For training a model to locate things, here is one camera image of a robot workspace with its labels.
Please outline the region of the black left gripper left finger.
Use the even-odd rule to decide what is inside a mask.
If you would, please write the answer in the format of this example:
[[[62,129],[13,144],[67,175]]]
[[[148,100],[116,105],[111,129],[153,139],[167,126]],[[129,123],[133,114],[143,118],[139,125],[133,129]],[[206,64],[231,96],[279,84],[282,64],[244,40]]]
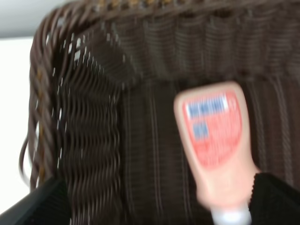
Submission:
[[[65,181],[50,178],[0,215],[2,225],[68,225],[71,207]]]

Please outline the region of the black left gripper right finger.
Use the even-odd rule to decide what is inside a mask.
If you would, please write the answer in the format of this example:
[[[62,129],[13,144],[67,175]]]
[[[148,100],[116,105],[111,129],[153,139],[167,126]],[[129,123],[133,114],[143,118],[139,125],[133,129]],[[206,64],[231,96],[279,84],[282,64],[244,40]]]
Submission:
[[[300,192],[270,173],[258,173],[249,211],[253,225],[298,225]]]

